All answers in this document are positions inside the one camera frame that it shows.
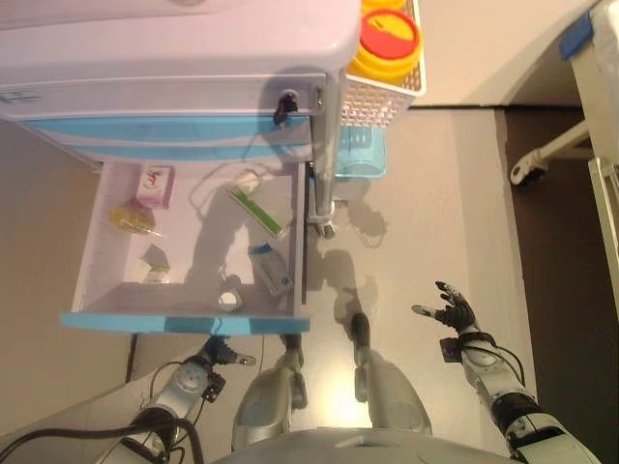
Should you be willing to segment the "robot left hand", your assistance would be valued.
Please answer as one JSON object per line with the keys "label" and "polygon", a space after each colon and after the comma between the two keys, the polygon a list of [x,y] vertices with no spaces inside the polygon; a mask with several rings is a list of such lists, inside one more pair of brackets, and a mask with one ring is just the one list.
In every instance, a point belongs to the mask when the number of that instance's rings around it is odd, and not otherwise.
{"label": "robot left hand", "polygon": [[243,366],[256,365],[256,358],[234,351],[226,342],[224,336],[211,336],[201,349],[203,357],[210,364],[239,364]]}

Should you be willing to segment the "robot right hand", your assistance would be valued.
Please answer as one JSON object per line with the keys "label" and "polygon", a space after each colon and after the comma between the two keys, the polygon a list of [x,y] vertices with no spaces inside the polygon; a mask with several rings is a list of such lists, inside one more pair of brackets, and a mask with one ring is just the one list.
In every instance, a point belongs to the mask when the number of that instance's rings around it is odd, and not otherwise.
{"label": "robot right hand", "polygon": [[432,308],[427,305],[413,304],[414,313],[436,320],[441,324],[454,329],[458,334],[468,331],[479,331],[475,313],[461,292],[450,283],[435,281],[440,292],[440,298],[446,302],[443,309]]}

